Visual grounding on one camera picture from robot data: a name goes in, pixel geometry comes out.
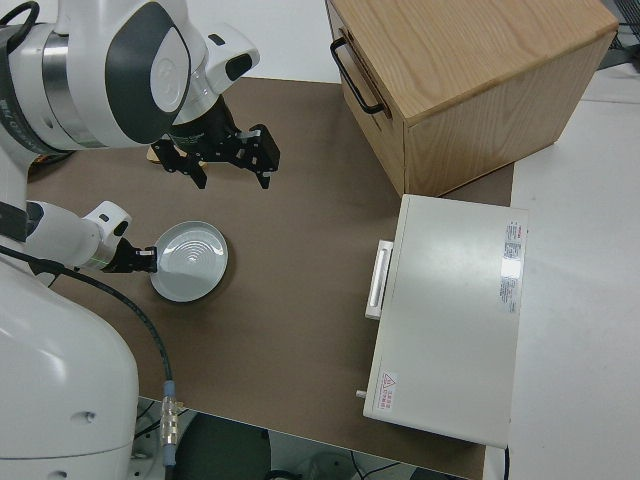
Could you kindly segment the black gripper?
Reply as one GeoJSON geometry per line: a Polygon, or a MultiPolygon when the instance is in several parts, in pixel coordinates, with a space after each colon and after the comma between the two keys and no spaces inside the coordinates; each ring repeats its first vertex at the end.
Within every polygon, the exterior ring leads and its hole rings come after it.
{"type": "Polygon", "coordinates": [[[155,246],[138,249],[131,243],[121,238],[113,258],[102,269],[105,273],[132,273],[143,271],[156,273],[158,268],[158,253],[155,246]]]}
{"type": "Polygon", "coordinates": [[[197,159],[220,161],[233,154],[233,164],[253,172],[262,189],[268,189],[271,175],[278,171],[280,150],[266,125],[257,124],[240,131],[222,96],[198,118],[173,125],[170,140],[161,139],[151,145],[165,171],[181,173],[204,189],[207,176],[197,159]],[[182,155],[179,150],[188,153],[182,155]]]}

